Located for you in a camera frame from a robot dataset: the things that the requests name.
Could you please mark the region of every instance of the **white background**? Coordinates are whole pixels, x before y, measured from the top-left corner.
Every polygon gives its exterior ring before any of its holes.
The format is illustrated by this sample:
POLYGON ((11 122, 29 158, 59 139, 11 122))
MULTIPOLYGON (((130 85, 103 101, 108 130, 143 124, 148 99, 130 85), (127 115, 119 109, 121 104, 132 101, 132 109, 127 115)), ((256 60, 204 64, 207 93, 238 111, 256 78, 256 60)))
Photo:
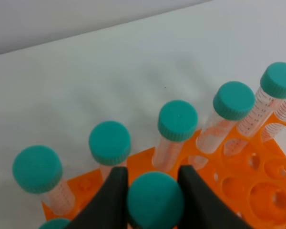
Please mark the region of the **white background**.
POLYGON ((286 62, 286 0, 214 0, 0 55, 0 229, 45 220, 11 174, 23 148, 52 147, 77 176, 97 166, 88 136, 100 121, 124 123, 139 152, 156 144, 165 102, 191 102, 199 128, 223 83, 256 91, 276 61, 286 62))
POLYGON ((0 0, 0 54, 206 0, 0 0))

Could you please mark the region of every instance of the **teal screw cap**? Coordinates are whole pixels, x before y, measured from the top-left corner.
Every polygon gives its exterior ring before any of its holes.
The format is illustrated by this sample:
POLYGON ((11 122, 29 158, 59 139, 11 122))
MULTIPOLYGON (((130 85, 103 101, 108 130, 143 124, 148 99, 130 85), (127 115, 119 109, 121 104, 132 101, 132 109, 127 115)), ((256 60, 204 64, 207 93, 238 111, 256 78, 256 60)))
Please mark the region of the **teal screw cap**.
POLYGON ((276 62, 269 65, 260 83, 268 95, 276 99, 286 99, 286 63, 276 62))
POLYGON ((68 226, 70 220, 65 218, 56 218, 45 222, 39 229, 64 229, 68 226))
POLYGON ((98 124, 89 137, 93 158, 105 166, 123 162, 131 151, 130 134, 125 126, 115 121, 98 124))
POLYGON ((47 146, 31 146, 15 158, 13 175, 25 191, 40 194, 52 190, 62 177, 57 154, 47 146))
POLYGON ((183 142, 193 136, 198 121, 196 110, 188 102, 173 100, 160 110, 158 130, 166 139, 183 142))
POLYGON ((231 81, 219 88, 213 107, 222 118, 238 121, 246 117, 254 102, 254 94, 246 84, 231 81))
POLYGON ((131 221, 142 229, 171 229, 182 217, 184 197, 178 183, 161 172, 139 176, 127 194, 131 221))

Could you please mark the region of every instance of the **white table surface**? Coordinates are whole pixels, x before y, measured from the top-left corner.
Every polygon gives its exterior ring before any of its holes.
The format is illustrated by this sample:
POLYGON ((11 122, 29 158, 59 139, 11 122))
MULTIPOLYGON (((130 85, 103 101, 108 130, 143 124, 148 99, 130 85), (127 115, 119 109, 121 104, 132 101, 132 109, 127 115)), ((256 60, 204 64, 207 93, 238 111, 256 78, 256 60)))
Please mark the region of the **white table surface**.
POLYGON ((155 145, 165 102, 191 102, 201 127, 220 85, 256 91, 276 61, 286 62, 286 0, 214 0, 1 55, 0 229, 45 220, 12 178, 23 148, 51 146, 67 178, 82 174, 97 167, 88 136, 100 121, 124 123, 139 152, 155 145))

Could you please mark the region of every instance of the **rack hole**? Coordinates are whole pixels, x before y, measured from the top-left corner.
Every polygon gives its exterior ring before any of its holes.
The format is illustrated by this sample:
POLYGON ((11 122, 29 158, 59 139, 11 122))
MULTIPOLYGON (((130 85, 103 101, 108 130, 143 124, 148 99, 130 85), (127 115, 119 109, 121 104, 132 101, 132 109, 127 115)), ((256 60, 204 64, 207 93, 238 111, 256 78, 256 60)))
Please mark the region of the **rack hole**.
POLYGON ((260 159, 257 153, 252 153, 248 159, 248 164, 252 169, 257 170, 259 168, 260 159))
POLYGON ((206 166, 209 159, 207 159, 204 156, 195 155, 195 156, 189 156, 188 157, 188 163, 193 166, 195 170, 202 169, 206 166))
POLYGON ((214 175, 213 175, 213 177, 214 177, 214 181, 215 181, 215 182, 218 182, 218 173, 215 172, 214 175))
POLYGON ((271 149, 272 153, 286 156, 286 126, 280 123, 269 123, 262 131, 262 141, 271 149))
POLYGON ((286 221, 286 194, 279 186, 268 182, 255 185, 250 191, 249 202, 262 221, 274 225, 286 221))
POLYGON ((282 177, 286 177, 286 169, 285 168, 280 168, 280 175, 282 177))

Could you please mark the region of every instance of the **plastic tube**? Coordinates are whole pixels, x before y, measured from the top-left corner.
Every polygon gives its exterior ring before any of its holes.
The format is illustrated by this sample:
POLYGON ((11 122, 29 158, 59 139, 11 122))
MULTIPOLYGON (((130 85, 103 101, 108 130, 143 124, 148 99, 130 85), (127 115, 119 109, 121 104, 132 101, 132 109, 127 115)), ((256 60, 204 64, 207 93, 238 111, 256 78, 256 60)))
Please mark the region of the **plastic tube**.
POLYGON ((13 175, 27 192, 38 194, 56 215, 71 212, 75 196, 62 178, 62 166, 57 154, 46 146, 31 146, 14 160, 13 175))
POLYGON ((232 81, 222 85, 213 100, 215 111, 197 138, 197 148, 203 153, 212 154, 253 105, 254 94, 244 83, 232 81))
MULTIPOLYGON (((286 122, 286 100, 284 100, 280 107, 275 111, 275 115, 279 120, 286 122)), ((268 124, 262 131, 262 141, 266 142, 273 139, 283 128, 284 125, 280 123, 268 124)))
MULTIPOLYGON (((255 94, 255 104, 251 112, 237 125, 238 132, 253 137, 269 116, 286 99, 286 63, 276 62, 268 66, 263 74, 261 87, 255 94)), ((232 139, 225 144, 225 154, 239 153, 247 141, 232 139)))
POLYGON ((89 147, 93 158, 100 164, 105 181, 113 167, 127 166, 127 157, 131 151, 130 134, 118 122, 103 122, 91 131, 89 147))
POLYGON ((197 120, 197 112, 188 102, 174 100, 162 107, 158 119, 161 137, 152 158, 156 169, 167 172, 173 168, 184 142, 193 136, 197 120))

